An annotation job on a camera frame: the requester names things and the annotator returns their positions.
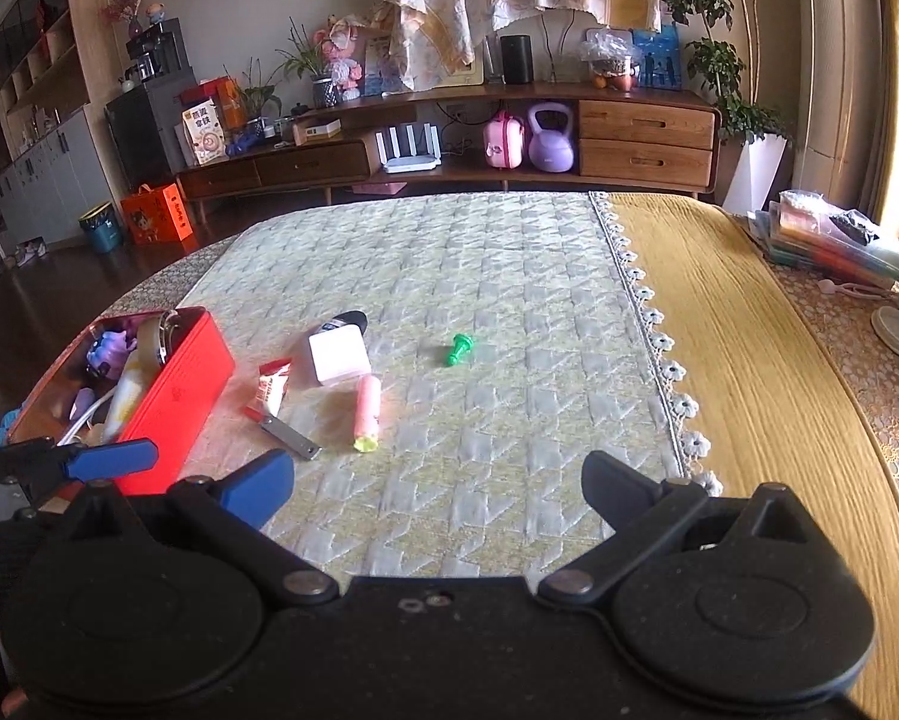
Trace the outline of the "pink toy case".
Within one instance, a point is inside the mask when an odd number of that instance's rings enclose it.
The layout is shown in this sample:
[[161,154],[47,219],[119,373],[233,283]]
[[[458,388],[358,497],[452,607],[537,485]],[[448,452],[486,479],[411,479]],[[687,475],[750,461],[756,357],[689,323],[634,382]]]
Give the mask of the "pink toy case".
[[524,160],[525,123],[508,110],[500,110],[483,127],[483,153],[493,169],[513,171]]

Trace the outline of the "red metal tin box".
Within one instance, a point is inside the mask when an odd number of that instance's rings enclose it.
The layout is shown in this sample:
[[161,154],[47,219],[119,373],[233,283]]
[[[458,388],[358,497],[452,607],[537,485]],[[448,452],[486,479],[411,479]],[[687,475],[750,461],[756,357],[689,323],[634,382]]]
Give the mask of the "red metal tin box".
[[[175,483],[234,371],[233,356],[209,310],[204,307],[173,310],[179,314],[173,354],[158,371],[147,395],[119,436],[122,440],[148,439],[158,449],[157,463],[148,472],[118,479],[119,489],[130,496],[163,493]],[[74,405],[80,388],[91,387],[104,394],[113,387],[108,380],[93,382],[86,372],[86,351],[93,341],[106,330],[127,330],[135,335],[142,320],[158,312],[148,310],[90,323],[65,346],[29,392],[8,434],[10,442],[18,444],[38,437],[62,439],[65,429],[74,422],[70,406]]]

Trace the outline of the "orange gift bag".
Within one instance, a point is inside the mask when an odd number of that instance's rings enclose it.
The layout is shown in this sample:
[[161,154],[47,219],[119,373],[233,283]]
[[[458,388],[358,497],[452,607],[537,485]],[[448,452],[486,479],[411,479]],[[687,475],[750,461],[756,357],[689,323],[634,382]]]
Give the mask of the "orange gift bag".
[[121,200],[121,211],[137,245],[182,242],[194,234],[176,184],[155,188],[143,184],[139,192]]

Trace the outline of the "blue cloth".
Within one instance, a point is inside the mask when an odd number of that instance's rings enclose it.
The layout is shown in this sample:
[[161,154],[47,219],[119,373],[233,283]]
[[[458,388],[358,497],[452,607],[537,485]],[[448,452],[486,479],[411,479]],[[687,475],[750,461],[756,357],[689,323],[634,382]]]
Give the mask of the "blue cloth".
[[2,447],[5,447],[10,442],[8,434],[10,434],[10,429],[12,429],[15,421],[17,421],[18,416],[20,416],[20,408],[15,408],[15,410],[7,411],[5,415],[1,417],[0,449],[2,449]]

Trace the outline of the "white wifi router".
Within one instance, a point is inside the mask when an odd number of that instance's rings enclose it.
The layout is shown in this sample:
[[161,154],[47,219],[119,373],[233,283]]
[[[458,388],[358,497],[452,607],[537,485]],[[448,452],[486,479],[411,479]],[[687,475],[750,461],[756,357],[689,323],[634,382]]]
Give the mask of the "white wifi router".
[[440,131],[428,122],[393,125],[374,133],[384,174],[435,171],[443,164]]

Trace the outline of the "purple monster toy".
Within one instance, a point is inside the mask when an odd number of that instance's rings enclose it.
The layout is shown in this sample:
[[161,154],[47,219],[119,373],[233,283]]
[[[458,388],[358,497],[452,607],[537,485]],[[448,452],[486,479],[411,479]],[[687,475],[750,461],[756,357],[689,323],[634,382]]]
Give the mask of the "purple monster toy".
[[86,372],[98,380],[118,380],[137,340],[127,330],[106,330],[86,351]]

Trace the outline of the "wooden TV cabinet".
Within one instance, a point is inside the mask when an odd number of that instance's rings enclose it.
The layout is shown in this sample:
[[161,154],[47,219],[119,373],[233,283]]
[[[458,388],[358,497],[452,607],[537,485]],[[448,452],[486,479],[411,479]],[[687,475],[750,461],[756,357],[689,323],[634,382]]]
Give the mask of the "wooden TV cabinet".
[[711,192],[721,114],[687,91],[584,83],[438,88],[291,119],[283,146],[181,172],[182,198],[412,182],[581,184]]

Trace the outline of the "quilted cream table mat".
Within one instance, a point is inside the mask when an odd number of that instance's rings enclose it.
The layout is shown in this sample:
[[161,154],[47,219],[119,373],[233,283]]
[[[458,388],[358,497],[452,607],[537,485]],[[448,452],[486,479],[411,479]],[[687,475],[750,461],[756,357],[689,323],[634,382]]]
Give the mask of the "quilted cream table mat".
[[[540,577],[599,543],[594,450],[706,489],[709,444],[630,228],[602,192],[461,193],[296,211],[230,244],[187,293],[234,371],[186,461],[214,478],[266,452],[260,364],[293,361],[280,418],[321,445],[267,533],[339,580]],[[381,381],[378,449],[353,449],[358,379],[317,382],[308,338],[347,310]],[[475,348],[459,366],[456,333]]]

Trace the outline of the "pink doll figure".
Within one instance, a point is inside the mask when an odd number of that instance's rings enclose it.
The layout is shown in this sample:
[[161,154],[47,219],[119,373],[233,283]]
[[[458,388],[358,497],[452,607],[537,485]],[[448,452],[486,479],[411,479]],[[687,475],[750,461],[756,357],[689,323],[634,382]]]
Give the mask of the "pink doll figure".
[[363,67],[355,59],[356,49],[360,47],[360,29],[362,25],[358,21],[329,16],[326,24],[312,35],[324,60],[326,75],[342,103],[362,96]]

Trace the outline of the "black cylinder speaker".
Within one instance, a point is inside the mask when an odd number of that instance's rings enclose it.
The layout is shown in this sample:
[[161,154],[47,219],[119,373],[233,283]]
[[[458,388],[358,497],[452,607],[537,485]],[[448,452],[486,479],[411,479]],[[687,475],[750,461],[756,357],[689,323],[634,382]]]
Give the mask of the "black cylinder speaker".
[[500,55],[507,85],[530,85],[534,81],[534,51],[529,34],[501,36]]

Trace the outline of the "potted green tree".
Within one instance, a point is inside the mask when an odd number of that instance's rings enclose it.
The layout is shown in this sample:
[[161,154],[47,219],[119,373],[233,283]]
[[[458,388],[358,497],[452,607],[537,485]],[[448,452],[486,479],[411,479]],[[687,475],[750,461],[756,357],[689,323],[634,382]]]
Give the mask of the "potted green tree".
[[783,162],[787,132],[778,110],[760,101],[762,21],[758,0],[662,0],[680,26],[700,23],[687,44],[688,76],[721,114],[719,140],[740,146],[723,210],[747,216],[762,210]]

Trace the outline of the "stack of colourful folders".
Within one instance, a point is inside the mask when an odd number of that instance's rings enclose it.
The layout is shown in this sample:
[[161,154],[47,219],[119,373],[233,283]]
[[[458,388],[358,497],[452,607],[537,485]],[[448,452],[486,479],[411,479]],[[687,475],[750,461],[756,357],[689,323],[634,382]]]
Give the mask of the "stack of colourful folders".
[[899,283],[897,239],[858,210],[844,210],[820,193],[785,190],[766,210],[749,211],[744,231],[776,265],[874,288]]

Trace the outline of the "teal waste bin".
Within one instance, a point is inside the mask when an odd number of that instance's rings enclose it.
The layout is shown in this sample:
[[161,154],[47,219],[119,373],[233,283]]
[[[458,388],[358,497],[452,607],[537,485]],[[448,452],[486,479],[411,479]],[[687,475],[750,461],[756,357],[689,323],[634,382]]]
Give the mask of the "teal waste bin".
[[111,202],[100,203],[85,211],[79,218],[79,226],[97,254],[109,254],[124,242],[119,216]]

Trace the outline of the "green plastic push pin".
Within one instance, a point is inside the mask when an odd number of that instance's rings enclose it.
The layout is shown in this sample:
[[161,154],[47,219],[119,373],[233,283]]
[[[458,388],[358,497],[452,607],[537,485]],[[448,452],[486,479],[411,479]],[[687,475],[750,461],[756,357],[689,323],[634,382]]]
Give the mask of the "green plastic push pin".
[[474,351],[475,340],[467,333],[456,333],[446,355],[446,364],[449,367],[459,366],[467,356]]

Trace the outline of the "gold round tin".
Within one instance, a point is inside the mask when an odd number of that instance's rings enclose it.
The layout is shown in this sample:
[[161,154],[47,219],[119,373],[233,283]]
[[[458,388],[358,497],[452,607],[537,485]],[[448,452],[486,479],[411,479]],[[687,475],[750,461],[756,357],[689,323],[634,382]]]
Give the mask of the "gold round tin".
[[157,371],[166,366],[175,349],[178,327],[176,310],[163,310],[142,320],[137,327],[137,353],[143,366]]

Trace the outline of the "red white snack packet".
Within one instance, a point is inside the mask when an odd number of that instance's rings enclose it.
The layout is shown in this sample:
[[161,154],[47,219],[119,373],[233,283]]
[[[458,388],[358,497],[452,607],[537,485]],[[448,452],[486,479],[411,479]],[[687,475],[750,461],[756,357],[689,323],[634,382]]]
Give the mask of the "red white snack packet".
[[264,415],[277,416],[290,382],[293,361],[290,358],[274,359],[259,366],[255,401]]

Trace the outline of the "purple kettlebell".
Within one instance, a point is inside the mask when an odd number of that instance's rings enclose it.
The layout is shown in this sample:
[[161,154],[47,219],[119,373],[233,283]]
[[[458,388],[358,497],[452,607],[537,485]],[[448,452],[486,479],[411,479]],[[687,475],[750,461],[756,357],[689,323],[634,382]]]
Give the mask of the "purple kettlebell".
[[[557,114],[563,117],[563,128],[544,127],[540,122],[543,114]],[[571,142],[575,117],[573,111],[561,103],[534,104],[527,110],[527,124],[531,130],[529,161],[539,171],[548,174],[565,174],[575,164],[575,150]]]

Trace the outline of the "blue gift bag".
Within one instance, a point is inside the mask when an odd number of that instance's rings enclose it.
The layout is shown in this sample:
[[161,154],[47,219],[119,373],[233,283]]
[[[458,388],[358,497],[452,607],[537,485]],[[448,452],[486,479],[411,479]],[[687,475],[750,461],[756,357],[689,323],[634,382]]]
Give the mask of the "blue gift bag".
[[639,84],[644,88],[680,91],[682,57],[677,28],[662,25],[657,31],[633,29],[632,41],[639,55]]

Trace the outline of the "white yellow lotion bottle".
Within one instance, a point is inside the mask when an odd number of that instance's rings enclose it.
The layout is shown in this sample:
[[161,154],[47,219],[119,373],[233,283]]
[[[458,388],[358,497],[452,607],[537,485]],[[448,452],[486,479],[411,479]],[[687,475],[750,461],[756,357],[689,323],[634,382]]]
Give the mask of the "white yellow lotion bottle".
[[148,388],[157,377],[160,366],[158,359],[150,353],[143,353],[140,348],[130,353],[121,377],[119,377],[114,395],[109,403],[108,415],[103,422],[104,444],[113,442],[124,431],[130,419],[147,395]]

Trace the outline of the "cereal box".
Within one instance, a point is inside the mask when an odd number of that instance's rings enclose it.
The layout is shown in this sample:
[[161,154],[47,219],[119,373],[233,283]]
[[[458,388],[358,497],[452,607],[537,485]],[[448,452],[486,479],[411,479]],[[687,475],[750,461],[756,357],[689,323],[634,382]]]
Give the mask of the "cereal box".
[[212,99],[182,111],[182,125],[199,166],[226,156],[226,133]]

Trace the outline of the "black mini fridge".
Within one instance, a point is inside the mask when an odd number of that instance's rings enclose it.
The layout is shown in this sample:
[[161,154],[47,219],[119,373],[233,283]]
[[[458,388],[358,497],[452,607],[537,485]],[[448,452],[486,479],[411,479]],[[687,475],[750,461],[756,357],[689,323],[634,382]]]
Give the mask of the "black mini fridge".
[[106,122],[130,192],[164,185],[186,167],[176,127],[181,94],[196,84],[190,68],[155,76],[106,104]]

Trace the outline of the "bag of fruit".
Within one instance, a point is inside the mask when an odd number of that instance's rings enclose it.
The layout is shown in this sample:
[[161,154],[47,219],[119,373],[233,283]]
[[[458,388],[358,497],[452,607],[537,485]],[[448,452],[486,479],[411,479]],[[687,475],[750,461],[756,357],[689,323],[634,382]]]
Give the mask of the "bag of fruit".
[[589,28],[584,31],[581,60],[589,67],[597,89],[628,93],[636,86],[641,52],[626,29]]

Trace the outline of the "pink sticky note pad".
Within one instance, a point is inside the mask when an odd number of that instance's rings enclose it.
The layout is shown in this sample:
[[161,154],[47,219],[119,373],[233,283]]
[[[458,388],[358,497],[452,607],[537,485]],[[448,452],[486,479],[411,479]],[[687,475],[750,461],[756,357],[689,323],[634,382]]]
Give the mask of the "pink sticky note pad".
[[312,333],[308,346],[314,375],[324,387],[358,379],[371,372],[363,333],[356,325]]

